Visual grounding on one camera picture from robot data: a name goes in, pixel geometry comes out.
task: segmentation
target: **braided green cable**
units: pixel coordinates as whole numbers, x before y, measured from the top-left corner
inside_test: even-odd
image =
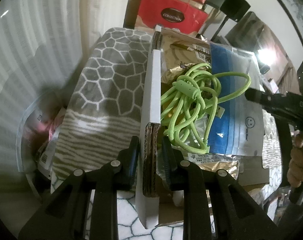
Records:
[[[213,124],[217,105],[229,100],[232,100],[241,94],[243,94],[250,86],[251,79],[245,73],[239,72],[225,72],[212,75],[205,70],[198,70],[200,67],[211,66],[207,63],[200,63],[193,66],[185,75],[181,75],[177,78],[177,82],[173,82],[173,87],[161,96],[161,106],[170,101],[170,104],[161,113],[161,125],[168,126],[168,129],[164,131],[164,135],[168,135],[170,142],[175,146],[187,150],[188,152],[205,154],[209,152],[208,148],[208,136],[210,128]],[[221,83],[218,80],[224,76],[239,76],[246,78],[245,85],[237,89],[235,92],[218,98],[221,93]],[[213,89],[205,87],[205,81],[210,79],[213,84]],[[201,92],[206,91],[212,94],[212,98],[204,101],[201,96]],[[195,120],[202,118],[206,114],[206,109],[211,107],[208,117],[207,125],[205,128],[204,139],[196,130]],[[170,111],[174,110],[171,117],[167,117]],[[181,120],[176,124],[178,117],[181,116]],[[190,131],[193,132],[200,148],[191,147],[184,142],[186,141]]]

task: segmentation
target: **smiley face logo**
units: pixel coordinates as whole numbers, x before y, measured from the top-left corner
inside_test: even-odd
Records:
[[[252,117],[248,116],[245,120],[245,125],[249,129],[253,128],[255,126],[255,120]]]

